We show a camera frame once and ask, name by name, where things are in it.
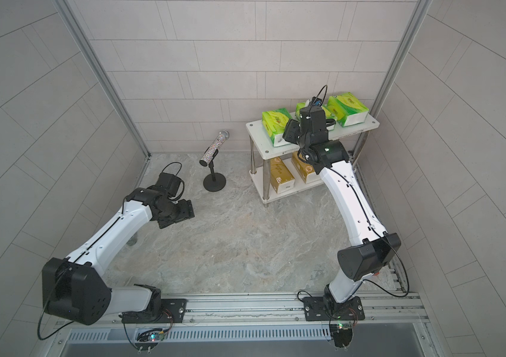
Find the green tissue pack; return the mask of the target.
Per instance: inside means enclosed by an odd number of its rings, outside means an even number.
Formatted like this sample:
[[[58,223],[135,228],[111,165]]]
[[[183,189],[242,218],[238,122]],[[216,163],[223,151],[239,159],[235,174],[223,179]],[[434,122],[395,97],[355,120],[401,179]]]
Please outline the green tissue pack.
[[[369,114],[369,108],[350,92],[329,97],[327,108],[342,127],[363,123]]]
[[[262,112],[262,124],[273,147],[282,147],[289,144],[284,139],[284,131],[288,122],[292,120],[286,108]]]
[[[307,107],[309,104],[308,101],[306,102],[302,102],[302,103],[297,103],[296,104],[296,119],[297,120],[300,120],[301,119],[301,115],[300,115],[300,110],[302,108],[305,108]],[[333,131],[336,127],[336,120],[337,120],[337,117],[335,116],[335,114],[333,114],[327,107],[326,105],[322,105],[321,108],[323,108],[324,110],[324,114],[326,116],[326,125],[327,125],[327,129],[329,131]]]

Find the gold tissue pack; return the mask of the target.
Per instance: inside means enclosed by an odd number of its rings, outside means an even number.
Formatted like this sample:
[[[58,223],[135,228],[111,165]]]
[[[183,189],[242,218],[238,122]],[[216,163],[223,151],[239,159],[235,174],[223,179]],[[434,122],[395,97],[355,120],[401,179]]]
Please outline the gold tissue pack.
[[[281,194],[292,190],[296,179],[287,165],[279,157],[270,160],[270,184],[275,193]]]
[[[292,154],[292,163],[305,184],[311,184],[320,180],[313,166],[303,161],[298,152]]]

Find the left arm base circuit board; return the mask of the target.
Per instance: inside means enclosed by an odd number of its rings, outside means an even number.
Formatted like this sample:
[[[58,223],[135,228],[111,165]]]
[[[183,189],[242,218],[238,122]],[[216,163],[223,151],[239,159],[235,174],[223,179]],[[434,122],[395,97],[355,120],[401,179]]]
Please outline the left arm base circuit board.
[[[150,354],[165,339],[167,332],[167,330],[158,328],[139,333],[135,338],[138,354],[143,352]]]

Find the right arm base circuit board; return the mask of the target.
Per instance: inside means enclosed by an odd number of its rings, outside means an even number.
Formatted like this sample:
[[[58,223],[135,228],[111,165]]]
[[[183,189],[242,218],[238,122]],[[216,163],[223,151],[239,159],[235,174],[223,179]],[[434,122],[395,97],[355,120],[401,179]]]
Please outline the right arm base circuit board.
[[[354,329],[350,325],[330,324],[329,330],[336,349],[346,349],[350,346],[354,337]]]

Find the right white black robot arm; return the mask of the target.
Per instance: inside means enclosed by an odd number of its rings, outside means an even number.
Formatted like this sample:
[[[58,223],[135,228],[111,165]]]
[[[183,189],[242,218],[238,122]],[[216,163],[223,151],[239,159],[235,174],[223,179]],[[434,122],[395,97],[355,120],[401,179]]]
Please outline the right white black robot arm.
[[[388,265],[401,241],[376,218],[342,143],[330,140],[323,108],[309,105],[300,109],[299,119],[287,123],[284,140],[299,145],[298,156],[313,167],[332,193],[348,229],[350,246],[338,251],[339,272],[323,296],[325,312],[339,320],[345,311],[356,312],[349,302],[364,280]]]

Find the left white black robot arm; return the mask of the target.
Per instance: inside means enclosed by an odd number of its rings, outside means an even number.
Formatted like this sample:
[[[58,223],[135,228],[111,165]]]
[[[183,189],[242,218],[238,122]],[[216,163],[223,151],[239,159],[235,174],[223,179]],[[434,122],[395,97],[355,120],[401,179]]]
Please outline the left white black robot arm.
[[[102,276],[148,222],[164,229],[193,218],[192,203],[182,198],[184,188],[177,175],[161,173],[156,184],[127,195],[118,212],[83,245],[63,259],[50,259],[42,270],[43,311],[84,325],[114,314],[125,324],[181,322],[185,299],[163,300],[160,289],[149,285],[110,288]]]

